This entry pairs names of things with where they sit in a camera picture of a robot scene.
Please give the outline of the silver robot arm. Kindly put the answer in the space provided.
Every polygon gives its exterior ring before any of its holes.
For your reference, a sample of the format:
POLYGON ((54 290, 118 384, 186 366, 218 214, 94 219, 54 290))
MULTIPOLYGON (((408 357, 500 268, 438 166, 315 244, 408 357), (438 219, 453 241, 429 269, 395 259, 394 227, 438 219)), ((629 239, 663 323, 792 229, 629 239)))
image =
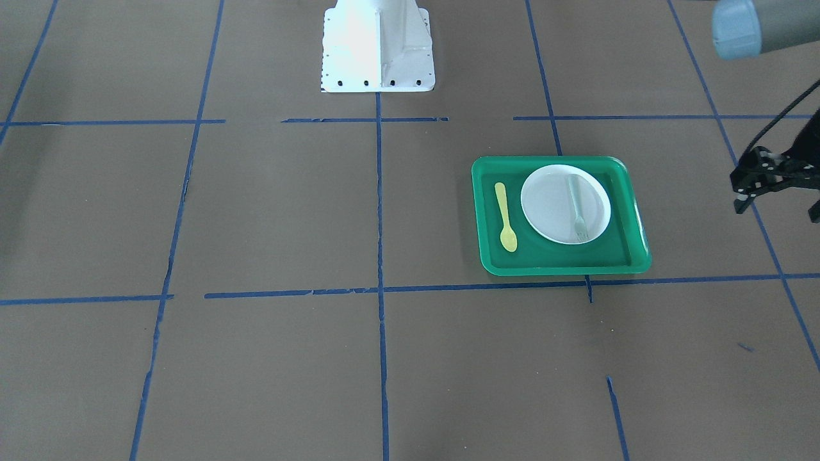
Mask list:
MULTIPOLYGON (((712 41, 723 60, 752 58, 761 54, 817 43, 817 1, 718 1, 712 12, 712 41)), ((743 214, 768 193, 788 189, 819 189, 819 114, 814 113, 779 154, 759 144, 771 128, 784 119, 812 92, 818 82, 790 102, 753 137, 730 172, 736 192, 734 210, 743 214)))

